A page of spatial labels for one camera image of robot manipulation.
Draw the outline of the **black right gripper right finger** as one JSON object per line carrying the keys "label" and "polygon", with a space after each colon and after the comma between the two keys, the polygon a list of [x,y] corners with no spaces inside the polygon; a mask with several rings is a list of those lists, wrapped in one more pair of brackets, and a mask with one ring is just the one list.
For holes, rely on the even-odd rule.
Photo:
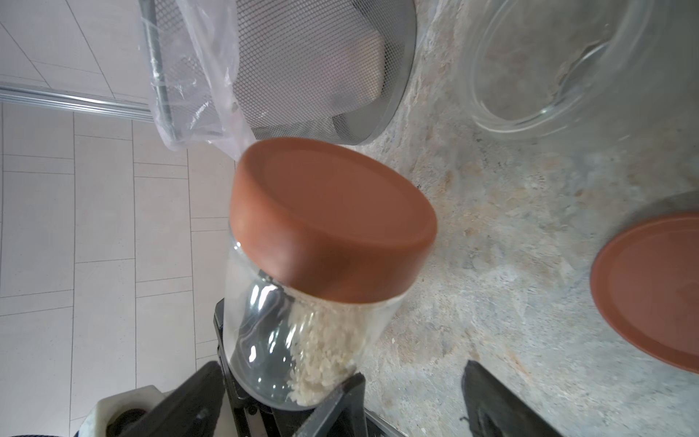
{"label": "black right gripper right finger", "polygon": [[465,366],[462,393],[472,436],[562,437],[477,361]]}

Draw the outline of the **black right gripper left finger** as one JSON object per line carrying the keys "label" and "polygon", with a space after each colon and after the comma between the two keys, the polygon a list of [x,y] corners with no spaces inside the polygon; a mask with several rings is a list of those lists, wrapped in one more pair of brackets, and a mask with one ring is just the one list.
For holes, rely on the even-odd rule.
{"label": "black right gripper left finger", "polygon": [[224,394],[222,369],[208,362],[122,436],[213,436]]}

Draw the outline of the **red lidded rice jar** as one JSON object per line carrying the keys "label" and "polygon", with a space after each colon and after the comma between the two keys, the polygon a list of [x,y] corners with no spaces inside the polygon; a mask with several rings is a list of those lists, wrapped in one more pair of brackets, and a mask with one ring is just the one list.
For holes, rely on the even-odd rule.
{"label": "red lidded rice jar", "polygon": [[226,362],[257,401],[286,411],[314,408],[358,371],[411,287],[393,299],[364,304],[311,296],[258,269],[229,226]]}

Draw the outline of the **red jar lid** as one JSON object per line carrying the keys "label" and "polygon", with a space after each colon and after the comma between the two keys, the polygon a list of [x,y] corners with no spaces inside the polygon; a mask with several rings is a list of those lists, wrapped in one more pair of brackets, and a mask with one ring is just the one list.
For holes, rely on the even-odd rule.
{"label": "red jar lid", "polygon": [[229,226],[277,282],[343,303],[393,299],[417,279],[438,231],[407,178],[354,150],[272,138],[238,162]]}
{"label": "red jar lid", "polygon": [[606,322],[637,349],[698,371],[698,214],[646,220],[597,254],[590,289]]}

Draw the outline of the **clear rice jar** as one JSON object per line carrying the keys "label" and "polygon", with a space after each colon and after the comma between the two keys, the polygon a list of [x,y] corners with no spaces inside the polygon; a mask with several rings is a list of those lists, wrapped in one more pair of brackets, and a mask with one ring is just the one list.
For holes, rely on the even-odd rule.
{"label": "clear rice jar", "polygon": [[695,1],[487,1],[456,90],[497,138],[622,138],[698,86]]}

